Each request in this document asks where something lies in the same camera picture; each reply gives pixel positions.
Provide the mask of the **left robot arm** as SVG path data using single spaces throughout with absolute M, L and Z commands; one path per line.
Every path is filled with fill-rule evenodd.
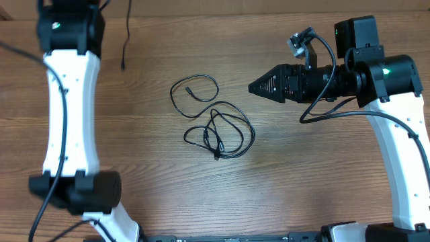
M 37 3 L 37 35 L 48 72 L 48 148 L 42 173 L 29 179 L 45 206 L 80 216 L 103 241 L 143 241 L 120 198 L 116 171 L 102 171 L 95 145 L 95 87 L 105 22 L 99 1 Z

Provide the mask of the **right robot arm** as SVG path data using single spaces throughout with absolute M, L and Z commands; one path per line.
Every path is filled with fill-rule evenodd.
M 313 28 L 288 40 L 302 65 L 277 65 L 249 85 L 260 97 L 283 103 L 308 104 L 303 124 L 343 117 L 339 108 L 315 114 L 322 100 L 356 100 L 356 114 L 365 116 L 376 135 L 392 196 L 390 223 L 355 221 L 325 225 L 318 232 L 290 233 L 288 241 L 428 241 L 429 240 L 429 137 L 425 125 L 423 85 L 414 60 L 405 55 L 386 56 L 376 19 L 369 15 L 335 24 L 333 61 L 317 65 Z

